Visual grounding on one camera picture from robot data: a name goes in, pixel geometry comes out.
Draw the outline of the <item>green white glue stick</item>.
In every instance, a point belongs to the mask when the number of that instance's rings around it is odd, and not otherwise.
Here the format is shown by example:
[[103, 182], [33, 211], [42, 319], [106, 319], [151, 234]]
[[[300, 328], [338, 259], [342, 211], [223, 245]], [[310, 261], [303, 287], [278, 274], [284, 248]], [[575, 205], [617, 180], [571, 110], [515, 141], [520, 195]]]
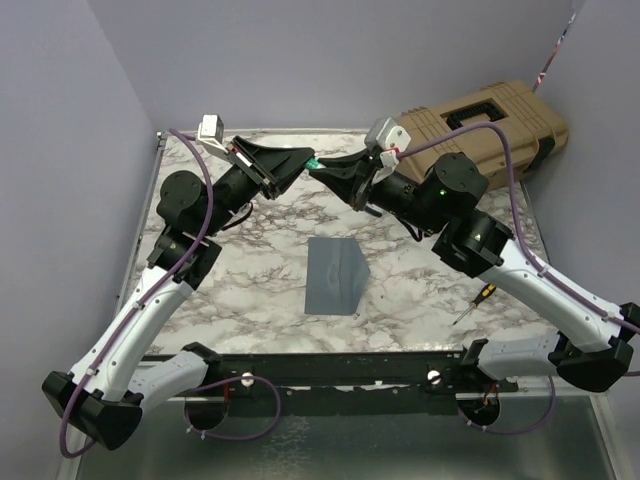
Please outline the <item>green white glue stick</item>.
[[306, 162], [305, 168], [308, 170], [317, 170], [323, 168], [323, 165], [317, 159], [312, 158]]

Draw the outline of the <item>grey envelope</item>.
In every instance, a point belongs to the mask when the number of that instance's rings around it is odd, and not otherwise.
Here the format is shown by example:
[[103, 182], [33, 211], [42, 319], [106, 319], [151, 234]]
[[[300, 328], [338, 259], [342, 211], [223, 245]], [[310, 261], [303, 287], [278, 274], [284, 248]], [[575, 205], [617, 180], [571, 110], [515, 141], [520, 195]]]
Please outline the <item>grey envelope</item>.
[[369, 265], [355, 238], [311, 237], [304, 313], [355, 314], [369, 275]]

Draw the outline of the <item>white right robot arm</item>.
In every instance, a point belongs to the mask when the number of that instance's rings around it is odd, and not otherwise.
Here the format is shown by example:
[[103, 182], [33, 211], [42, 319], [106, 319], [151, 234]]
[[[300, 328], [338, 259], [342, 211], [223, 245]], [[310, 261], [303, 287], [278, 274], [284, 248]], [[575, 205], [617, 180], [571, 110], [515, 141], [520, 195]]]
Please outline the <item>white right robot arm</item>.
[[358, 210], [372, 204], [426, 236], [451, 269], [493, 284], [557, 328], [538, 339], [478, 340], [459, 367], [461, 383], [481, 391], [494, 380], [557, 375], [574, 387], [601, 393], [623, 377], [639, 323], [639, 308], [603, 300], [527, 255], [504, 223], [477, 207], [489, 181], [463, 153], [445, 154], [422, 183], [392, 173], [374, 182], [366, 153], [323, 159], [311, 170], [342, 201]]

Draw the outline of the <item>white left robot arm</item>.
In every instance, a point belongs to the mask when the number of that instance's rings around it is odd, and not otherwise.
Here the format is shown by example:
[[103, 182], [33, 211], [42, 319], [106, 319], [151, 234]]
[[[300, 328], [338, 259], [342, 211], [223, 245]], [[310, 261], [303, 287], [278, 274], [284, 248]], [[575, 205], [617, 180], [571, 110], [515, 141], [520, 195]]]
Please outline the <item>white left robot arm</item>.
[[134, 373], [162, 327], [214, 266], [222, 248], [213, 236], [231, 228], [233, 217], [256, 195], [278, 198], [315, 156], [309, 147], [264, 147], [239, 136], [228, 147], [212, 140], [203, 145], [228, 159], [229, 169], [213, 181], [196, 154], [200, 175], [181, 170], [164, 180], [157, 213], [165, 226], [133, 293], [90, 350], [68, 371], [50, 372], [42, 384], [61, 417], [59, 449], [67, 459], [85, 452], [70, 450], [70, 427], [114, 450], [156, 404], [192, 388], [202, 395], [218, 388], [215, 355], [198, 346], [153, 368], [147, 378]]

